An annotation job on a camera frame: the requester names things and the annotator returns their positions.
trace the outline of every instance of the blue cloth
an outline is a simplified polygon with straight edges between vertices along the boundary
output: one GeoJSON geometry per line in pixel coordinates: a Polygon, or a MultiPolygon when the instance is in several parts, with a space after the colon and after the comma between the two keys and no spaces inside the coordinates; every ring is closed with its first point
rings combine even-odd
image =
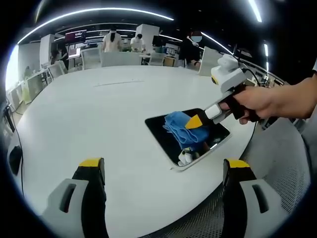
{"type": "Polygon", "coordinates": [[[165,117],[163,128],[173,134],[181,149],[191,147],[195,151],[208,138],[209,129],[206,126],[186,129],[185,125],[190,118],[190,116],[183,112],[173,112],[165,117]]]}

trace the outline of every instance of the white table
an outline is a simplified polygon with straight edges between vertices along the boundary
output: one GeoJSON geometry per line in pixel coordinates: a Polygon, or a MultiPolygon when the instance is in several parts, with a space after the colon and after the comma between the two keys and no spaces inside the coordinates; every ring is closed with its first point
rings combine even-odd
{"type": "Polygon", "coordinates": [[[139,57],[144,58],[144,59],[149,59],[149,58],[151,58],[151,56],[149,56],[149,55],[139,55],[139,57]]]}
{"type": "MultiPolygon", "coordinates": [[[[219,97],[209,77],[184,68],[113,66],[62,75],[17,127],[26,199],[41,214],[48,195],[72,178],[82,161],[104,157],[109,236],[139,237],[169,225],[222,182],[223,159],[241,156],[254,124],[240,125],[229,116],[222,124],[232,136],[189,169],[175,172],[144,120],[205,108],[219,97]]],[[[9,151],[17,144],[15,134],[9,151]]],[[[16,181],[20,184],[20,174],[16,181]]]]}

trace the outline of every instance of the white shirt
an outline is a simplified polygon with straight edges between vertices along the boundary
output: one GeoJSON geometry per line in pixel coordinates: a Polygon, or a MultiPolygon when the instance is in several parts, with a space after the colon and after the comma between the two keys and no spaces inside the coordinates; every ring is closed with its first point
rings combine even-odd
{"type": "Polygon", "coordinates": [[[112,32],[109,32],[105,37],[103,38],[103,44],[106,43],[105,52],[118,52],[119,46],[121,43],[121,36],[118,33],[115,33],[114,40],[111,41],[111,34],[112,32]]]}
{"type": "Polygon", "coordinates": [[[143,49],[145,49],[145,43],[143,39],[139,39],[137,37],[133,37],[131,39],[131,48],[133,51],[137,49],[138,52],[141,52],[143,49]]]}

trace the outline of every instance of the monitor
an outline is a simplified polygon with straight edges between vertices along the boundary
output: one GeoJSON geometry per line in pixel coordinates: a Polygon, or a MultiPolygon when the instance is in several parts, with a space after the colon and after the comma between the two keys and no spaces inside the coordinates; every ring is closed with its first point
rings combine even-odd
{"type": "Polygon", "coordinates": [[[166,45],[166,41],[161,36],[153,36],[152,45],[161,47],[166,45]]]}
{"type": "Polygon", "coordinates": [[[66,33],[65,44],[82,43],[86,40],[86,30],[66,33]]]}

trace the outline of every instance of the human hand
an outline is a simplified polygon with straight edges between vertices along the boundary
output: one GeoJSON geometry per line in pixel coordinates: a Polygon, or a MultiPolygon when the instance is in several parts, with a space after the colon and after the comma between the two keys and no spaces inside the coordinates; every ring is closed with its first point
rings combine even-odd
{"type": "MultiPolygon", "coordinates": [[[[255,110],[257,115],[263,119],[269,118],[274,114],[271,90],[263,87],[246,87],[246,89],[233,96],[241,105],[247,109],[255,110]]],[[[229,110],[226,103],[220,103],[222,110],[229,110]]],[[[244,116],[239,119],[242,125],[249,121],[249,111],[245,110],[244,116]]]]}

